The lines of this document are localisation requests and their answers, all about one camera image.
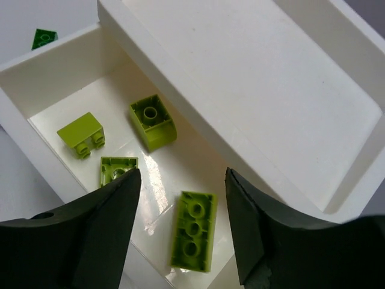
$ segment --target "green lego brick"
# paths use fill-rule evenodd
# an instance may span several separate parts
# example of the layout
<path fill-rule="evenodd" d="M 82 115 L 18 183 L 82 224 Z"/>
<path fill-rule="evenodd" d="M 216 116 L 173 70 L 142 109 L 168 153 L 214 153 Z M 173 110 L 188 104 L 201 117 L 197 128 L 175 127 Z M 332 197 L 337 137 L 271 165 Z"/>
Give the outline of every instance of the green lego brick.
<path fill-rule="evenodd" d="M 174 121 L 158 95 L 131 104 L 129 115 L 150 152 L 175 141 Z"/>
<path fill-rule="evenodd" d="M 172 267 L 210 272 L 217 197 L 183 191 L 178 201 Z"/>
<path fill-rule="evenodd" d="M 131 169 L 138 168 L 138 158 L 102 157 L 99 187 L 107 185 Z"/>
<path fill-rule="evenodd" d="M 92 149 L 100 149 L 105 144 L 103 127 L 91 113 L 79 117 L 57 134 L 77 158 L 87 158 Z"/>
<path fill-rule="evenodd" d="M 36 29 L 32 50 L 55 40 L 58 40 L 58 34 L 55 31 Z"/>

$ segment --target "dark green lego piece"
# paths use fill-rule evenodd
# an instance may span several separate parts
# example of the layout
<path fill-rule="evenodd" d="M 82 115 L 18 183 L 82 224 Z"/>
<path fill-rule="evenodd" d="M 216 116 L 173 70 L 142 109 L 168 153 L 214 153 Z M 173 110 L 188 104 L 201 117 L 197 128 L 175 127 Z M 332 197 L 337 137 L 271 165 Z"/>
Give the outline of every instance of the dark green lego piece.
<path fill-rule="evenodd" d="M 36 29 L 32 50 L 55 40 L 58 40 L 58 34 L 55 31 Z"/>

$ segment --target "gray background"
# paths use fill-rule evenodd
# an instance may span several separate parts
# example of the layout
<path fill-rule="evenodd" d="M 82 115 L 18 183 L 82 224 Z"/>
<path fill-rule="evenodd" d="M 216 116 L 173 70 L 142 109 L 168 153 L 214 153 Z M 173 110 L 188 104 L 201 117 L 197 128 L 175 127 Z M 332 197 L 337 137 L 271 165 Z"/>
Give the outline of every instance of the gray background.
<path fill-rule="evenodd" d="M 385 0 L 346 0 L 385 37 Z M 63 38 L 98 21 L 96 0 L 1 0 L 0 63 L 31 50 L 36 28 Z M 62 205 L 26 156 L 0 127 L 0 221 L 30 218 Z M 385 214 L 385 181 L 363 214 Z"/>

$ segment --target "lego brick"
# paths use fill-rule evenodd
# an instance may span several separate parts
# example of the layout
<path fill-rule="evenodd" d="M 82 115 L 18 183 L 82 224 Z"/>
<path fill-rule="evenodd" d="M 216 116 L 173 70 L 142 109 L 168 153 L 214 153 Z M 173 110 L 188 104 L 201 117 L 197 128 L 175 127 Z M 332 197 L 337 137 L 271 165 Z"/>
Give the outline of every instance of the lego brick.
<path fill-rule="evenodd" d="M 158 95 L 131 104 L 129 115 L 148 151 L 154 151 L 175 141 L 174 121 Z"/>
<path fill-rule="evenodd" d="M 100 149 L 105 144 L 103 127 L 91 113 L 74 120 L 57 134 L 80 159 L 89 157 L 92 149 Z"/>
<path fill-rule="evenodd" d="M 107 185 L 131 169 L 138 168 L 138 158 L 102 157 L 99 187 Z"/>
<path fill-rule="evenodd" d="M 216 195 L 182 192 L 171 248 L 172 267 L 210 272 L 216 213 Z"/>
<path fill-rule="evenodd" d="M 58 40 L 58 34 L 55 31 L 36 29 L 32 50 L 55 40 Z"/>

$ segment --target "white plastic tray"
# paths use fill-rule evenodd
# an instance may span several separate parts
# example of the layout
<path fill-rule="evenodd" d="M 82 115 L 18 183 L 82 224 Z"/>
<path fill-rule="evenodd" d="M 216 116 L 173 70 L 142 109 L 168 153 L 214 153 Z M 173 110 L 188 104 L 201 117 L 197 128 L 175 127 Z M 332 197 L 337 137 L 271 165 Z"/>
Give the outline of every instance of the white plastic tray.
<path fill-rule="evenodd" d="M 234 254 L 224 191 L 227 163 L 108 33 L 95 25 L 13 61 L 2 68 L 0 85 L 0 122 L 65 202 L 98 188 L 101 156 L 139 158 L 142 189 L 125 267 L 139 288 L 209 288 Z M 129 122 L 128 105 L 155 93 L 173 116 L 178 136 L 148 154 Z M 106 145 L 81 161 L 56 131 L 88 111 L 103 125 Z M 181 190 L 218 195 L 207 274 L 168 266 L 174 201 Z"/>
<path fill-rule="evenodd" d="M 385 56 L 347 65 L 361 50 L 326 44 L 341 37 L 347 49 L 360 30 L 328 1 L 308 10 L 289 2 L 99 0 L 99 18 L 232 166 L 288 205 L 343 222 L 385 177 L 384 82 L 375 74 Z M 385 51 L 365 37 L 358 44 Z"/>

